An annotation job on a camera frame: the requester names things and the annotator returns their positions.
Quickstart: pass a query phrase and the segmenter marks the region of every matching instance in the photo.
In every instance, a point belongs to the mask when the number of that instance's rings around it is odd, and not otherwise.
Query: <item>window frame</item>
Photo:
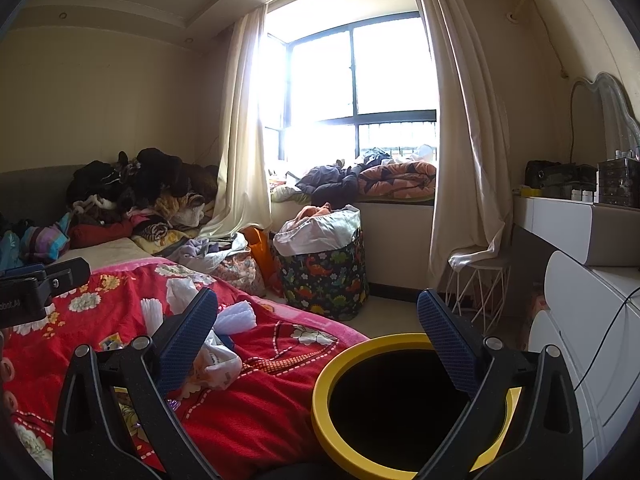
[[[349,33],[349,42],[351,50],[351,91],[353,92],[353,115],[346,117],[338,117],[331,119],[324,119],[321,121],[314,121],[314,124],[349,124],[354,127],[355,134],[355,156],[360,155],[360,129],[359,126],[366,124],[381,124],[381,123],[435,123],[437,122],[436,110],[401,110],[395,112],[375,112],[369,114],[358,113],[358,91],[356,86],[356,61],[355,51],[353,44],[353,31],[359,27],[365,27],[366,25],[373,25],[375,23],[394,22],[397,20],[407,20],[410,18],[420,18],[420,12],[417,10],[411,12],[399,12],[396,14],[388,14],[386,16],[378,16],[375,18],[368,18],[366,20],[359,20],[357,22],[347,23],[345,25],[339,25],[338,27],[329,28],[310,34],[304,38],[285,43],[279,38],[272,36],[274,40],[278,40],[281,44],[286,46],[286,84],[285,84],[285,98],[284,98],[284,113],[283,124],[281,128],[273,128],[267,126],[270,130],[278,131],[278,159],[285,160],[284,153],[284,133],[287,128],[291,127],[291,58],[293,49],[302,43],[308,43],[309,41],[319,40],[332,34],[340,32]]]

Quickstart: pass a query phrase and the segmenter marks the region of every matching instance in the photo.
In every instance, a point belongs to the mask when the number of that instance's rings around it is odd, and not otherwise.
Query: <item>yellow container rim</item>
[[[411,349],[433,350],[433,346],[424,333],[393,334],[364,341],[333,358],[316,381],[311,409],[316,437],[329,457],[359,480],[412,480],[417,471],[403,471],[380,465],[357,453],[342,439],[329,415],[329,399],[334,386],[347,370],[365,359],[386,352]],[[507,410],[502,429],[489,449],[476,459],[471,471],[495,459],[513,419],[521,390],[521,388],[512,388],[508,391]]]

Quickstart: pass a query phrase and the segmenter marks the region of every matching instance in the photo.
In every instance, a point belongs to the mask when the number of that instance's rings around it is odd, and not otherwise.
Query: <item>wavy mirror frame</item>
[[[607,72],[600,72],[594,81],[590,81],[583,77],[575,79],[571,88],[571,95],[569,100],[569,115],[571,121],[571,151],[569,153],[569,161],[573,161],[574,157],[574,141],[575,141],[575,129],[574,129],[574,93],[578,86],[587,88],[592,94],[597,95],[601,100],[601,92],[603,90],[611,90],[618,101],[620,113],[622,114],[622,120],[636,138],[636,146],[640,146],[640,124],[636,121],[633,113],[630,111],[629,100],[625,92],[625,88],[622,86],[614,76]]]

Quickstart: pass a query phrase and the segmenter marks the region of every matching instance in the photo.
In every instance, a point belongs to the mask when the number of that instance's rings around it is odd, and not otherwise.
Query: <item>striped towel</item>
[[[20,240],[20,257],[28,263],[50,264],[69,248],[66,232],[71,214],[65,214],[51,227],[29,227]]]

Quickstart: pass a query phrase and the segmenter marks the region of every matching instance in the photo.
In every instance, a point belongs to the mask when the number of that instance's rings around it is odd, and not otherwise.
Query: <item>blue gripper pad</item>
[[[482,336],[466,320],[454,317],[434,290],[418,297],[418,320],[457,390],[476,396],[482,370]]]
[[[203,288],[182,314],[168,317],[156,331],[157,359],[152,375],[160,395],[182,386],[217,316],[216,293]]]

